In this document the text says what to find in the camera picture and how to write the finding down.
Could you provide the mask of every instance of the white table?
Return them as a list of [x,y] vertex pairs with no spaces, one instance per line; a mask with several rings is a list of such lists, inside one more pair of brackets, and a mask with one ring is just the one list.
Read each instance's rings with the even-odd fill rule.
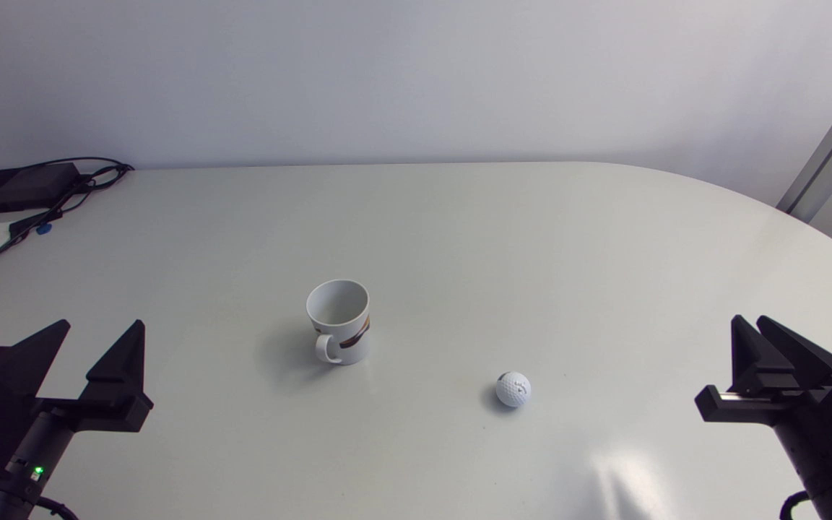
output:
[[[313,356],[332,277],[372,294],[357,365]],[[736,313],[832,351],[832,240],[592,162],[139,171],[0,258],[0,345],[73,326],[42,396],[147,326],[143,431],[76,435],[45,492],[83,520],[773,518],[776,436],[693,404]]]

